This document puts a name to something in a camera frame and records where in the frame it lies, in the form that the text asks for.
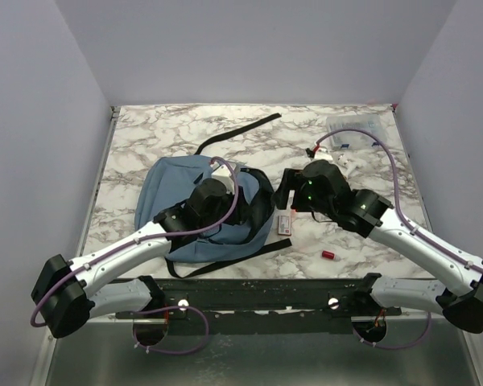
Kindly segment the red cap glue stick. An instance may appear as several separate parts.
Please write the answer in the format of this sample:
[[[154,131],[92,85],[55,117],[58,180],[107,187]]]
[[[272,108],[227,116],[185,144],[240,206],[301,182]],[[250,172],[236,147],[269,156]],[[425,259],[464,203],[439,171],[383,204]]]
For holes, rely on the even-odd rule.
[[[330,261],[338,261],[340,259],[334,252],[331,252],[328,250],[324,250],[321,253],[321,256],[323,259],[330,260]]]

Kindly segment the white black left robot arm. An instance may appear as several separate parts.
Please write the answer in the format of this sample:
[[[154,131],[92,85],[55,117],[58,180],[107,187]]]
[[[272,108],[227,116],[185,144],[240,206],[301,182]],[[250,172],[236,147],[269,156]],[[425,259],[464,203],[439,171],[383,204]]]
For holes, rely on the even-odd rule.
[[[160,212],[134,234],[96,253],[70,261],[48,259],[31,292],[34,327],[47,326],[56,338],[68,336],[90,319],[121,312],[156,316],[165,295],[152,277],[119,283],[124,273],[157,257],[168,257],[212,233],[225,230],[244,203],[238,185],[206,179],[190,197]]]

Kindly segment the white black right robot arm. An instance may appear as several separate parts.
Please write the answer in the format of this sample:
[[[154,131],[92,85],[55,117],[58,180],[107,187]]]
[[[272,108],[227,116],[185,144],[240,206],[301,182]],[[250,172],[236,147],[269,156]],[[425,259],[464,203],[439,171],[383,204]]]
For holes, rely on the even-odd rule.
[[[327,216],[345,231],[392,248],[433,276],[430,281],[378,276],[371,287],[354,295],[360,313],[405,307],[441,314],[469,333],[483,331],[483,258],[420,227],[383,196],[351,189],[334,164],[317,160],[302,170],[285,169],[273,200],[278,209]]]

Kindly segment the red white small box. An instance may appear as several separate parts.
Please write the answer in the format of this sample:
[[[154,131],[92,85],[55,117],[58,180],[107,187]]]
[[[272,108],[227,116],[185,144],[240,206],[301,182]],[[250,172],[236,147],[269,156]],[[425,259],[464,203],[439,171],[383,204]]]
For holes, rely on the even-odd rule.
[[[290,236],[291,235],[291,216],[290,215],[279,215],[278,216],[278,234],[280,236]]]

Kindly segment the blue fabric backpack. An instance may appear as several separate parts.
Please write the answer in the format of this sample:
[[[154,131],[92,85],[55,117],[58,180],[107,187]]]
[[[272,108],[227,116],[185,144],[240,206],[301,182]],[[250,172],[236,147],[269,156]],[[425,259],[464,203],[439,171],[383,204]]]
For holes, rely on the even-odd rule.
[[[251,129],[278,119],[277,113],[239,129],[213,136],[188,156],[161,158],[149,170],[138,197],[134,228],[140,230],[150,222],[163,226],[167,232],[188,232],[172,242],[165,261],[172,277],[178,277],[178,263],[198,264],[188,274],[196,277],[211,273],[238,262],[291,247],[288,239],[268,243],[275,206],[274,189],[266,174],[248,166],[240,166],[237,174],[239,188],[256,191],[252,202],[252,225],[228,225],[225,221],[237,203],[237,193],[211,179],[210,159],[202,155],[206,146],[227,141]]]

